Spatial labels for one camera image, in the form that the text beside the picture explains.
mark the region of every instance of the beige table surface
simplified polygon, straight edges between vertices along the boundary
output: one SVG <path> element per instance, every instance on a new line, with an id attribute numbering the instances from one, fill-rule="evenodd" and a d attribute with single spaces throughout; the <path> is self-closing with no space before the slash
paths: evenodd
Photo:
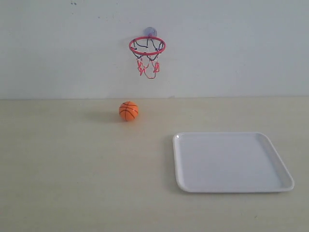
<path id="1" fill-rule="evenodd" d="M 130 123 L 122 101 L 0 101 L 1 232 L 309 231 L 309 98 L 135 100 Z M 181 191 L 182 131 L 266 134 L 294 190 Z"/>

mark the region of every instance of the red rim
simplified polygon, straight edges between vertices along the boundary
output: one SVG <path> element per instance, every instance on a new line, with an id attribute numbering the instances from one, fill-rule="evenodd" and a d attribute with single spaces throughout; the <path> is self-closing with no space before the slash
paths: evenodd
<path id="1" fill-rule="evenodd" d="M 144 39 L 153 39 L 153 40 L 158 40 L 160 42 L 163 43 L 163 48 L 159 51 L 156 51 L 156 52 L 138 52 L 136 50 L 134 50 L 134 48 L 131 46 L 135 41 L 138 41 L 138 40 L 144 40 Z M 141 36 L 141 37 L 138 37 L 138 38 L 135 38 L 134 40 L 132 40 L 130 43 L 129 43 L 129 48 L 130 50 L 135 53 L 135 54 L 138 54 L 138 55 L 142 55 L 142 56 L 153 56 L 153 55 L 157 55 L 157 54 L 160 54 L 162 53 L 164 50 L 165 50 L 165 47 L 166 47 L 166 44 L 164 42 L 164 40 L 158 38 L 158 37 L 154 37 L 154 36 Z"/>

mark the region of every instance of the mini basketball hoop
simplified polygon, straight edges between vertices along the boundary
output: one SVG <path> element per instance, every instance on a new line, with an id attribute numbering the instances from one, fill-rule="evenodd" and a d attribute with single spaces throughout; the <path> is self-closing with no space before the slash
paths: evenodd
<path id="1" fill-rule="evenodd" d="M 129 43 L 129 48 L 136 56 L 140 76 L 145 74 L 148 79 L 154 79 L 160 71 L 159 55 L 165 50 L 165 42 L 155 36 L 141 36 Z"/>

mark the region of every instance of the white tray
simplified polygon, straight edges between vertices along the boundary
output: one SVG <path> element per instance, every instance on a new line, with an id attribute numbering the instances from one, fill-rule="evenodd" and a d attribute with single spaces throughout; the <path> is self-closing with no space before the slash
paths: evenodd
<path id="1" fill-rule="evenodd" d="M 257 132 L 186 132 L 173 138 L 176 180 L 187 192 L 283 192 L 294 180 Z"/>

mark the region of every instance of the small basketball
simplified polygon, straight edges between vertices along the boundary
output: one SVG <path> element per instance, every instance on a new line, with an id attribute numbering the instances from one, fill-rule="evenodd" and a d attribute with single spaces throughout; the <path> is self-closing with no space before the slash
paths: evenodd
<path id="1" fill-rule="evenodd" d="M 119 107 L 119 115 L 125 121 L 132 121 L 139 115 L 139 107 L 134 102 L 124 102 Z"/>

